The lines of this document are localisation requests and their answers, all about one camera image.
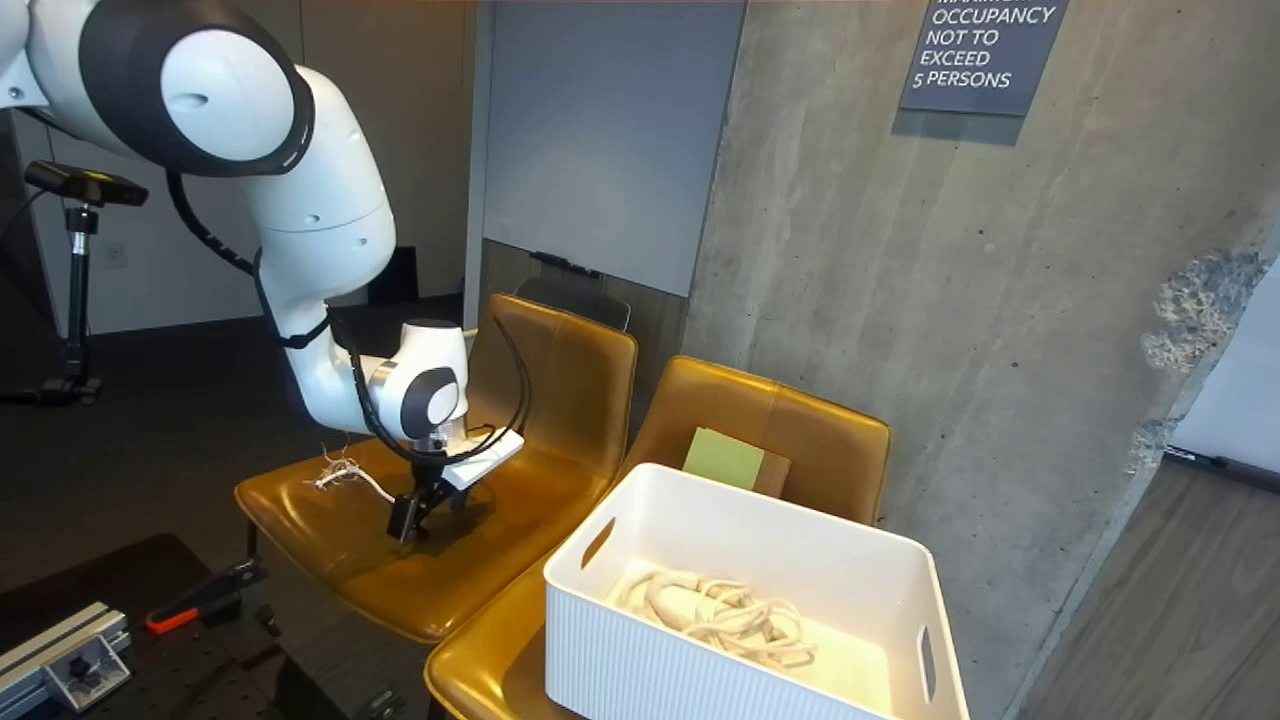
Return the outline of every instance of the tripod stand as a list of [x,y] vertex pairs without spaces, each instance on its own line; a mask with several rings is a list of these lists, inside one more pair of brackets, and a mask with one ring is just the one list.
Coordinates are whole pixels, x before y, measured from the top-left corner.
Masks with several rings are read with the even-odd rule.
[[149,186],[93,172],[93,167],[68,167],[68,165],[47,165],[34,160],[24,172],[29,184],[57,193],[71,201],[62,207],[62,227],[71,235],[68,242],[68,334],[61,339],[61,375],[34,384],[34,386],[7,386],[0,391],[0,402],[38,402],[38,408],[61,408],[61,402],[86,402],[99,395],[99,378],[93,375],[86,362],[86,240],[95,235],[99,207],[103,204],[143,204]]

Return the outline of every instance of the mustard yellow chair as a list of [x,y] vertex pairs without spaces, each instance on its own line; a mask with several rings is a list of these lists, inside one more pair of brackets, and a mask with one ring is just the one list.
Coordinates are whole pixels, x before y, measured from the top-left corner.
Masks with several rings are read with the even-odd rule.
[[[669,360],[621,475],[639,458],[681,466],[694,427],[784,455],[784,501],[860,524],[879,519],[889,422],[690,355]],[[542,558],[447,631],[426,654],[422,681],[451,715],[568,715],[542,697]]]
[[[237,484],[237,503],[292,563],[317,572],[349,607],[416,644],[548,556],[598,501],[630,432],[636,339],[605,325],[491,294],[473,349],[467,421],[512,421],[519,384],[507,332],[527,367],[522,452],[431,510],[416,545],[387,533],[387,501],[368,484],[317,488],[326,458],[299,458]],[[412,466],[378,441],[342,448],[390,495]]]

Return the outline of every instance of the white plastic bin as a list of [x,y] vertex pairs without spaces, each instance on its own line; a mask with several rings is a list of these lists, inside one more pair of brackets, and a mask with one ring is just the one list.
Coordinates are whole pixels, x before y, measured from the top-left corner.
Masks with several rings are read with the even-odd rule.
[[[814,664],[787,671],[614,607],[651,568],[793,601]],[[928,548],[772,495],[639,463],[553,551],[548,697],[592,720],[969,720]]]

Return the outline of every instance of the wall sign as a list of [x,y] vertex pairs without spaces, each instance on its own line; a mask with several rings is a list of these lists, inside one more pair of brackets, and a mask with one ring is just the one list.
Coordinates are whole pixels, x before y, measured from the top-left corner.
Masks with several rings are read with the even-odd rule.
[[901,112],[1026,117],[1069,0],[928,0]]

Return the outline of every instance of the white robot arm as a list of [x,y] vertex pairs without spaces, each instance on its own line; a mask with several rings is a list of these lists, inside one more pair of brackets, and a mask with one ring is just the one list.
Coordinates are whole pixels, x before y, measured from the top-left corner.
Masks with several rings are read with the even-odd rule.
[[[398,452],[438,448],[463,413],[461,329],[404,329],[397,355],[354,355],[326,299],[390,259],[397,220],[342,90],[214,0],[0,0],[0,109],[143,154],[237,177],[258,230],[256,279],[309,414]],[[443,463],[467,488],[519,448],[498,432]]]

